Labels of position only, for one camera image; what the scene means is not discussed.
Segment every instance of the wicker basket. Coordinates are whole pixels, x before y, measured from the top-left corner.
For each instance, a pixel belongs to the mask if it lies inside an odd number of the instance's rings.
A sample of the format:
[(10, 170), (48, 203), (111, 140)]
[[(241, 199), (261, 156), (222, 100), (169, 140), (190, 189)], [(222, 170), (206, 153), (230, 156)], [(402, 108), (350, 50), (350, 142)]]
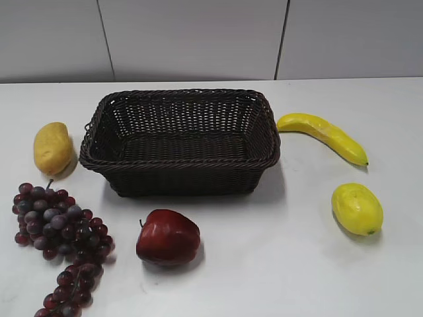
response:
[(86, 130), (81, 164), (125, 197), (250, 193), (280, 157), (272, 110), (253, 90), (116, 92)]

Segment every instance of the red apple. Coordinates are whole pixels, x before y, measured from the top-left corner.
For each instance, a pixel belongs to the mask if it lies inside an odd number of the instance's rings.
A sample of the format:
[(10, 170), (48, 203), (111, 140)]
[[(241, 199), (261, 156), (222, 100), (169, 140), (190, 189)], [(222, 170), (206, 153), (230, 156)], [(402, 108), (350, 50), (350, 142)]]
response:
[(180, 213), (156, 209), (150, 212), (141, 226), (137, 242), (140, 259), (172, 266), (187, 264), (195, 258), (200, 246), (200, 229)]

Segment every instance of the white table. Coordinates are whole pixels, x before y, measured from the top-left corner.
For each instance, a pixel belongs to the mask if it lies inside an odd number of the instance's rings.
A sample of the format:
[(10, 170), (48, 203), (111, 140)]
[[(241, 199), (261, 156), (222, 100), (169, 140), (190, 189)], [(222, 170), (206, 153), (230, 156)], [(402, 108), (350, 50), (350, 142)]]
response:
[[(419, 316), (423, 299), (423, 78), (231, 83), (0, 85), (0, 311), (33, 316), (67, 265), (21, 248), (11, 213), (21, 182), (47, 185), (32, 160), (39, 128), (65, 122), (78, 149), (98, 101), (131, 89), (251, 88), (265, 94), (275, 119), (309, 112), (361, 143), (368, 172), (322, 143), (283, 134), (280, 163), (244, 198), (118, 197), (105, 179), (78, 165), (53, 184), (102, 217), (116, 241), (89, 317)], [(385, 210), (381, 234), (348, 236), (330, 197), (345, 182), (365, 184)], [(140, 218), (156, 208), (184, 213), (202, 233), (204, 259), (160, 272), (135, 254)]]

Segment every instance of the potato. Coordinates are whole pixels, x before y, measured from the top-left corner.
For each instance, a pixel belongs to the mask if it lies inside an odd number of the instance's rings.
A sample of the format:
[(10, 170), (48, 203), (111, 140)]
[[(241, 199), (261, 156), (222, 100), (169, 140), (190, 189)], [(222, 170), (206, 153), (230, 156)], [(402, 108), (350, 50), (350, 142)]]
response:
[(48, 176), (60, 173), (71, 162), (72, 141), (66, 125), (52, 122), (45, 125), (35, 136), (34, 162)]

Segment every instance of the yellow banana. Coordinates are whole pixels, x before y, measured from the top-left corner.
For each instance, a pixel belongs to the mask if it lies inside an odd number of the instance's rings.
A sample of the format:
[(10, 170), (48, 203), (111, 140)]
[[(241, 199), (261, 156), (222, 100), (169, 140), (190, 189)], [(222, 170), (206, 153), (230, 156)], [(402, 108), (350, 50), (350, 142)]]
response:
[(287, 114), (277, 122), (279, 132), (302, 132), (329, 146), (348, 162), (360, 166), (369, 164), (363, 148), (339, 127), (311, 114)]

